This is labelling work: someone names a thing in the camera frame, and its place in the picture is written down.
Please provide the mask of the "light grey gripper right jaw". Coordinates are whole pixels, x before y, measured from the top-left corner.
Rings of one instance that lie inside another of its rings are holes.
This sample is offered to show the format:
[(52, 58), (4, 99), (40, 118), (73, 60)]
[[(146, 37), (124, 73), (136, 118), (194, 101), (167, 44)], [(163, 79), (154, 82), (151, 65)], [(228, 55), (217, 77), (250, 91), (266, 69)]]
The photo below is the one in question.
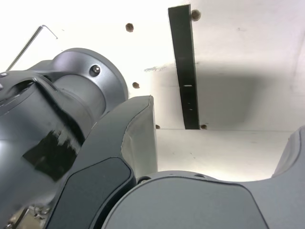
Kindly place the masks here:
[(225, 182), (197, 176), (150, 179), (125, 194), (104, 229), (302, 229), (305, 129), (295, 131), (271, 178)]

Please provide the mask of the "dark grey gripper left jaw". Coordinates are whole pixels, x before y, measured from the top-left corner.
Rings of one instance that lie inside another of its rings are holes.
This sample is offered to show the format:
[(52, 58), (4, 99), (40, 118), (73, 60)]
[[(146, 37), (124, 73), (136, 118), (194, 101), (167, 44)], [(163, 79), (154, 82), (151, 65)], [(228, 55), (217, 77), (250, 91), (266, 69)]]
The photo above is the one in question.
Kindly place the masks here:
[(45, 227), (99, 229), (137, 179), (157, 170), (153, 97), (131, 98), (94, 126)]

